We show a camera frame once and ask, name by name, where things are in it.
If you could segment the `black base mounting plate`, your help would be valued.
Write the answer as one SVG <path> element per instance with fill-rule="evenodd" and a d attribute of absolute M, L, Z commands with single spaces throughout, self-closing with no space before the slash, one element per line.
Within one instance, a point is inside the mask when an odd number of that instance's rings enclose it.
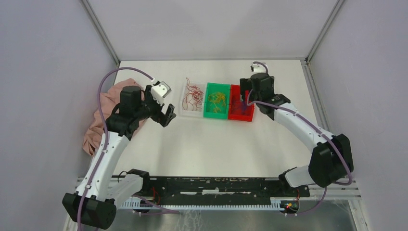
<path fill-rule="evenodd" d="M 160 205 L 269 205 L 271 198 L 307 198 L 309 187 L 278 178 L 151 176 L 137 193 Z"/>

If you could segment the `green plastic bin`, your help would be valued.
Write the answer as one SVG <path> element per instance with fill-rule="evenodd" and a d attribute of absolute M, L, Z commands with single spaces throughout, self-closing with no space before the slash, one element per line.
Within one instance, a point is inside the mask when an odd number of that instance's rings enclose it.
<path fill-rule="evenodd" d="M 204 102 L 204 118 L 228 119 L 230 85 L 208 82 Z"/>

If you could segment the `clear plastic bin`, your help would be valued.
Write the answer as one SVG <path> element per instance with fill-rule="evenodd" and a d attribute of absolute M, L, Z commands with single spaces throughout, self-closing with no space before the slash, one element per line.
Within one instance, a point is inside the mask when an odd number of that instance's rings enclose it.
<path fill-rule="evenodd" d="M 187 79 L 182 87 L 182 94 L 179 101 L 180 115 L 184 117 L 203 117 L 205 94 L 206 84 L 191 82 Z"/>

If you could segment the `pink cloth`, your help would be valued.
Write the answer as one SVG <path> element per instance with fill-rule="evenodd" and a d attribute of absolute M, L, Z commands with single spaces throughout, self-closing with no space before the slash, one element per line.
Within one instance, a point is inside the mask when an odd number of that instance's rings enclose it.
<path fill-rule="evenodd" d="M 105 119 L 111 115 L 113 108 L 120 102 L 120 92 L 126 86 L 137 86 L 144 89 L 135 80 L 129 78 L 113 85 L 107 93 L 101 93 L 101 106 Z M 98 109 L 93 117 L 94 120 L 85 132 L 82 144 L 82 149 L 90 156 L 93 156 L 101 145 L 102 134 L 104 133 L 102 118 Z"/>

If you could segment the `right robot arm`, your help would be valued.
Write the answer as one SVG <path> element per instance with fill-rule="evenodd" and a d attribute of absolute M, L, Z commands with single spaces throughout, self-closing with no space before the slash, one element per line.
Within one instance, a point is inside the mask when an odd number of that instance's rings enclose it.
<path fill-rule="evenodd" d="M 274 91 L 274 77 L 256 73 L 240 79 L 240 96 L 247 105 L 255 104 L 261 113 L 287 128 L 311 152 L 307 166 L 280 174 L 278 191 L 291 196 L 302 185 L 322 188 L 331 184 L 350 185 L 354 170 L 350 140 L 313 124 L 283 94 Z"/>

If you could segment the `red plastic bin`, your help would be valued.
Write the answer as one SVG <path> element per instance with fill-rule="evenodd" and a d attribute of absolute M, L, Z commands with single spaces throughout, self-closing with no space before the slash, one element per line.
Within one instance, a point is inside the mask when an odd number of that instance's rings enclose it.
<path fill-rule="evenodd" d="M 231 85 L 229 95 L 228 120 L 252 122 L 255 108 L 240 101 L 240 86 Z"/>

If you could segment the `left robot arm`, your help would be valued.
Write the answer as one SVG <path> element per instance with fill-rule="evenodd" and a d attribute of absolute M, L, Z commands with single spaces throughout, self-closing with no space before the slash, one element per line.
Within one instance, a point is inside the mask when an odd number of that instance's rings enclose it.
<path fill-rule="evenodd" d="M 175 107 L 168 105 L 163 113 L 164 99 L 171 93 L 165 82 L 126 86 L 120 92 L 120 101 L 111 115 L 104 119 L 104 133 L 90 168 L 74 193 L 66 193 L 62 204 L 70 218 L 83 225 L 107 229 L 113 223 L 117 209 L 134 194 L 147 195 L 151 191 L 150 174 L 132 169 L 118 184 L 109 187 L 118 160 L 130 143 L 140 122 L 151 119 L 166 127 L 176 117 Z"/>

